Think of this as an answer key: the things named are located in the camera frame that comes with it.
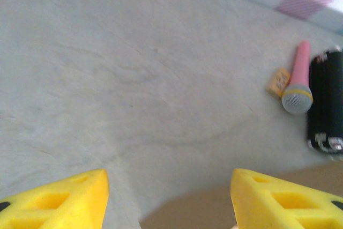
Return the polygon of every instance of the toy microphone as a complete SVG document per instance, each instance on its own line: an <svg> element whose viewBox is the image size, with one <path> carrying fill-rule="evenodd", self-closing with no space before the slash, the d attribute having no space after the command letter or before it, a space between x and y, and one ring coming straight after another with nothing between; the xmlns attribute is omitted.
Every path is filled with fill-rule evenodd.
<svg viewBox="0 0 343 229"><path fill-rule="evenodd" d="M302 41L296 51L289 86L282 95L285 110L294 115L305 114L313 103L309 88L310 43Z"/></svg>

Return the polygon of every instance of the white fabric surface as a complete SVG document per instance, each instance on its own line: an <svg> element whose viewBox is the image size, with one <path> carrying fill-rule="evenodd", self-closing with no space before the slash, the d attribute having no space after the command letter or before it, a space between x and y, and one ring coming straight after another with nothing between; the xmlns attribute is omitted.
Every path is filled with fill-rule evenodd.
<svg viewBox="0 0 343 229"><path fill-rule="evenodd" d="M2 196L103 167L103 228L135 228L235 167L326 161L264 91L302 39L343 43L243 0L1 0Z"/></svg>

